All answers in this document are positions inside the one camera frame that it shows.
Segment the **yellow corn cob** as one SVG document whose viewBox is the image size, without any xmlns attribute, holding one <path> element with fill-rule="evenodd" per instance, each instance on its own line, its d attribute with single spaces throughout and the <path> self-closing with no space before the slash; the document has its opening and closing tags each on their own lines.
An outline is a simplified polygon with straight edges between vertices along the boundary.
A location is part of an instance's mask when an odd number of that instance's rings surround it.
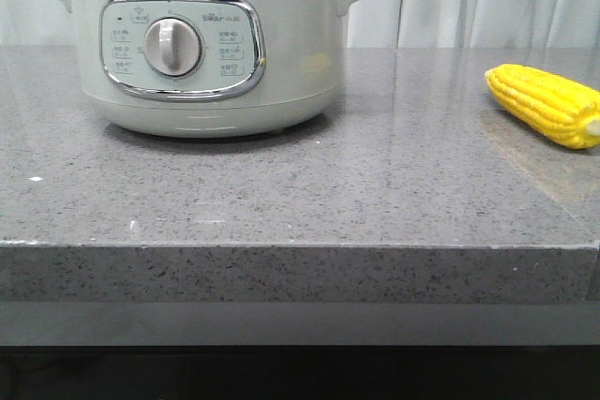
<svg viewBox="0 0 600 400">
<path fill-rule="evenodd" d="M 544 70 L 503 64 L 485 73 L 489 92 L 513 116 L 570 149 L 599 144 L 599 92 Z"/>
</svg>

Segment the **pale green electric cooking pot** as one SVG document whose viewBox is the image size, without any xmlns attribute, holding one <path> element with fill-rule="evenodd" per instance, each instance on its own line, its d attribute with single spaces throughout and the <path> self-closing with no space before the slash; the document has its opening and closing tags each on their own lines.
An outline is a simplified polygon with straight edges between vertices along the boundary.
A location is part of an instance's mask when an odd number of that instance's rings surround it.
<svg viewBox="0 0 600 400">
<path fill-rule="evenodd" d="M 322 112 L 343 80 L 359 0 L 60 0 L 83 91 L 110 122 L 168 137 L 236 137 Z"/>
</svg>

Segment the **white curtain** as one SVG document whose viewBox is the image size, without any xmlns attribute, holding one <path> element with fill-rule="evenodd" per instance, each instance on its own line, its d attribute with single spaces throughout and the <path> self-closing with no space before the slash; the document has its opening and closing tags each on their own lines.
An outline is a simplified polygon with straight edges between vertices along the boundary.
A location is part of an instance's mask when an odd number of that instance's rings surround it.
<svg viewBox="0 0 600 400">
<path fill-rule="evenodd" d="M 382 48 L 591 48 L 599 0 L 359 0 L 343 19 L 343 43 Z M 60 0 L 1 0 L 3 44 L 71 44 Z"/>
</svg>

